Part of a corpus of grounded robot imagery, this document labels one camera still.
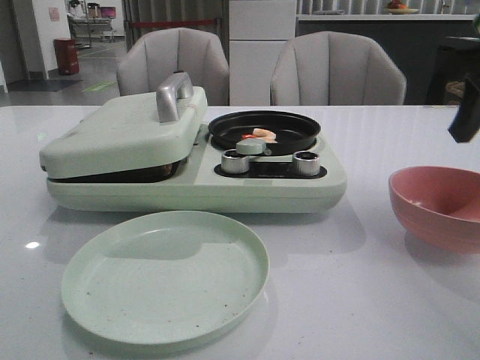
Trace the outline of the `black gripper finger with tape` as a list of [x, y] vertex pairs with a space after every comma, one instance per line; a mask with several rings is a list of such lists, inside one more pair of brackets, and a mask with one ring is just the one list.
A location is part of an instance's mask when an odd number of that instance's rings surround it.
[[448, 128], [456, 143], [468, 143], [479, 132], [479, 73], [467, 73], [463, 100]]

